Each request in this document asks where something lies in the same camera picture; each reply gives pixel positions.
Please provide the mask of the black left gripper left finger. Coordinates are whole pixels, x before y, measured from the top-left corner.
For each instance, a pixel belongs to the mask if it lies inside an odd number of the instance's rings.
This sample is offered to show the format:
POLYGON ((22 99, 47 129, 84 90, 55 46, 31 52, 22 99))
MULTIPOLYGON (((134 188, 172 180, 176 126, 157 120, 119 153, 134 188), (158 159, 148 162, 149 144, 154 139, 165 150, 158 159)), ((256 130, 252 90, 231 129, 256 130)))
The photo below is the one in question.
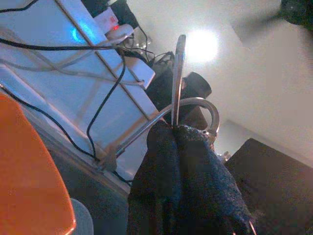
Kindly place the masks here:
POLYGON ((173 129, 157 122, 128 196, 127 235, 177 235, 181 198, 179 155, 173 129))

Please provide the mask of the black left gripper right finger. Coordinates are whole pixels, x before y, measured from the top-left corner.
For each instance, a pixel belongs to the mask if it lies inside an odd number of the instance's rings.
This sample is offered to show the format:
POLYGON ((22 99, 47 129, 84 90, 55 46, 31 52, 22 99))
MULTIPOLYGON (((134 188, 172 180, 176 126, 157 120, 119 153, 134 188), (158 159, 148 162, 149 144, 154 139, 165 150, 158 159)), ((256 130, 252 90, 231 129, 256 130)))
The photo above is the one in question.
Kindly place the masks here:
POLYGON ((199 130, 178 126, 182 177, 179 231, 187 235, 257 235, 253 218, 230 172, 199 130))

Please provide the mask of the metal spoon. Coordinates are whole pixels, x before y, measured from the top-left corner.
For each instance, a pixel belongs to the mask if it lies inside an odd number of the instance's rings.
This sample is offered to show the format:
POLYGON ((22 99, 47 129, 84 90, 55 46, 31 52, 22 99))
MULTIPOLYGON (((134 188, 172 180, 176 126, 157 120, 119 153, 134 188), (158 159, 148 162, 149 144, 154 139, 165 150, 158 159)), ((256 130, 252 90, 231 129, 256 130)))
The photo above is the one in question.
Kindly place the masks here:
POLYGON ((172 109, 171 125, 178 125, 179 120, 179 103, 182 84, 182 70, 184 65, 186 35, 178 37, 173 67, 173 84, 172 84, 172 109))

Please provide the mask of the orange bowl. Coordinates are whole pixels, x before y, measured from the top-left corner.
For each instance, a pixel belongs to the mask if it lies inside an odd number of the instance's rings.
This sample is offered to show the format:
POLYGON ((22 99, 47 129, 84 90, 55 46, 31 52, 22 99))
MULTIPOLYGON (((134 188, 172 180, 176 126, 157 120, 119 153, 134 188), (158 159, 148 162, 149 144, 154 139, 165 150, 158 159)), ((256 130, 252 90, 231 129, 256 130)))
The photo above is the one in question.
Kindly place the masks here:
POLYGON ((0 94, 0 235, 70 235, 62 177, 20 105, 0 94))

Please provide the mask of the steel kitchen sink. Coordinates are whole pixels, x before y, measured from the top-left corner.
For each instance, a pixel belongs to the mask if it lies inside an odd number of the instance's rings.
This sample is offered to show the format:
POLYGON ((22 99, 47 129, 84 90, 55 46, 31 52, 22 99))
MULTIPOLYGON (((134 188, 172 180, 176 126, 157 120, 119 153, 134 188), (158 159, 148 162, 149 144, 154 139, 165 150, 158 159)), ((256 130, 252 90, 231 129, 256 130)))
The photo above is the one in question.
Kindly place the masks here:
POLYGON ((126 235, 128 183, 117 172, 100 172, 89 147, 76 143, 79 132, 52 112, 49 105, 34 106, 0 84, 0 90, 23 105, 61 174, 70 197, 91 213, 95 235, 126 235))

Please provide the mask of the steel faucet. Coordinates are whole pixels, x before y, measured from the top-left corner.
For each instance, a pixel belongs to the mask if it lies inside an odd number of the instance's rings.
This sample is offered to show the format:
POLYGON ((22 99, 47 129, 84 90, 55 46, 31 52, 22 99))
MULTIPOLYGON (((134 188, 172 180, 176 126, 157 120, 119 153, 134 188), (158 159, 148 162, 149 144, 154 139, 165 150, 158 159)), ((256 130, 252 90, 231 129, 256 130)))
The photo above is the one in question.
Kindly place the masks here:
MULTIPOLYGON (((207 109, 211 114, 211 124, 206 129, 202 130, 202 134, 207 138, 209 144, 213 144, 217 138, 217 134, 220 128, 220 116, 217 108, 208 100, 193 97, 193 98, 185 98, 182 99, 179 103, 179 106, 186 105, 196 105, 207 109)), ((104 150, 103 158, 94 163, 96 169, 98 170, 108 170, 114 171, 116 170, 116 159, 125 152, 125 149, 131 145, 135 140, 137 140, 143 133, 149 130, 156 122, 163 118, 166 114, 168 114, 172 110, 172 104, 168 105, 164 109, 162 109, 158 114, 156 114, 150 121, 145 123, 141 128, 139 128, 136 132, 134 132, 129 138, 127 138, 121 145, 110 144, 104 150)))

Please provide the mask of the light grey dish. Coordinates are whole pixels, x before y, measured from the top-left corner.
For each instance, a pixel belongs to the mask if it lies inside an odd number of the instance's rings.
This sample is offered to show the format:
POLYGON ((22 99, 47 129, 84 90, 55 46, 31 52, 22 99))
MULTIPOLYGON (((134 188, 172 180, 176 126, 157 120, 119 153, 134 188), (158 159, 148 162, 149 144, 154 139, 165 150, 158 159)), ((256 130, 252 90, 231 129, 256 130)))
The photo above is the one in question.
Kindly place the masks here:
POLYGON ((93 220, 89 210, 80 201, 71 198, 76 227, 71 235, 94 235, 93 220))

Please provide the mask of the black box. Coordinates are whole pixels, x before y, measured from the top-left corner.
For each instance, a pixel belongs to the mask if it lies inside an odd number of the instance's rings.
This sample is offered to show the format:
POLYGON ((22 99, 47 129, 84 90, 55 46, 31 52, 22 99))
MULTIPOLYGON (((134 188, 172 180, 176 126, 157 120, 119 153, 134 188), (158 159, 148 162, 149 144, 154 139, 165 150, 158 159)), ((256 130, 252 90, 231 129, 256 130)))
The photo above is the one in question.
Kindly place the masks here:
POLYGON ((172 103, 173 72, 166 68, 161 74, 154 78, 145 93, 152 101, 158 111, 172 103))

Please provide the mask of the black cylindrical container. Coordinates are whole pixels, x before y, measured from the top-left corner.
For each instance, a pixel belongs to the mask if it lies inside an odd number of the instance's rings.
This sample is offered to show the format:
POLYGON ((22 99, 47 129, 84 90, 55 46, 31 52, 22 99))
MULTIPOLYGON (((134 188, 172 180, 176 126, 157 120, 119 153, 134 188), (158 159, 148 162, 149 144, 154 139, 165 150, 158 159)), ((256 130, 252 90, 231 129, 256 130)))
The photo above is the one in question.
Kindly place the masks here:
POLYGON ((182 98, 201 97, 206 99, 212 93, 209 83, 196 72, 189 73, 182 81, 182 98))

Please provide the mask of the round white ceiling lamp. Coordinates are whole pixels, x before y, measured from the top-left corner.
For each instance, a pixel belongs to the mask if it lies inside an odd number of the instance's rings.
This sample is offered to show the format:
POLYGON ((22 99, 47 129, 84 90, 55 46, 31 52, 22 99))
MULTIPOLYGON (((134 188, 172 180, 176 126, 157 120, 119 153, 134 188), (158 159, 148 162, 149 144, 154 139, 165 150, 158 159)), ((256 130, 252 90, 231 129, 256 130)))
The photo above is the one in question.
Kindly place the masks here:
POLYGON ((194 63, 212 61, 218 53, 217 36, 206 30, 193 31, 187 36, 186 54, 194 63))

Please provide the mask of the white power strip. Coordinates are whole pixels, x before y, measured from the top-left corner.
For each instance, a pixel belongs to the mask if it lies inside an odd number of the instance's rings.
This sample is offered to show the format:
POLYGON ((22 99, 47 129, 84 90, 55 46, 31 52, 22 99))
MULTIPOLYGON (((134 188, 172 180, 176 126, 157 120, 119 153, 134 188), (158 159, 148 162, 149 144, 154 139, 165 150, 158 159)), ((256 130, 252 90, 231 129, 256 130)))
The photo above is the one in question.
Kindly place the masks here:
POLYGON ((123 41, 126 38, 130 37, 134 32, 134 29, 129 24, 123 24, 123 25, 116 25, 106 33, 106 37, 109 40, 117 40, 117 41, 123 41))

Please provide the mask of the dark wall cabinet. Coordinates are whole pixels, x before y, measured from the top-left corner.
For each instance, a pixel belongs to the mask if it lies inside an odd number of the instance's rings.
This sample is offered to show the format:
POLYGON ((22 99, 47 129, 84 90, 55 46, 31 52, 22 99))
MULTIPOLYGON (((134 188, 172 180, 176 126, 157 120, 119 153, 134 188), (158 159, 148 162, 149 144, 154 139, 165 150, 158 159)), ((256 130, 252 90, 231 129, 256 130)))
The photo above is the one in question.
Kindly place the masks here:
POLYGON ((255 139, 225 165, 258 235, 313 235, 313 168, 255 139))

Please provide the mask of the small black frame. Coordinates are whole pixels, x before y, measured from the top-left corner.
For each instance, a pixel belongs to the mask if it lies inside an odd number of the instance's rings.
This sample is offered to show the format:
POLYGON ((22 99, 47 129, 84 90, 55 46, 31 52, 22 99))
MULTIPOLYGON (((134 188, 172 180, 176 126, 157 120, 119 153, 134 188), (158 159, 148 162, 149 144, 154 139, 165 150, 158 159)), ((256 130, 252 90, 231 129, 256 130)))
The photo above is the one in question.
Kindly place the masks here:
POLYGON ((155 61, 153 65, 153 69, 155 72, 162 72, 167 69, 173 69, 175 55, 172 51, 160 54, 156 58, 158 58, 158 60, 155 61))

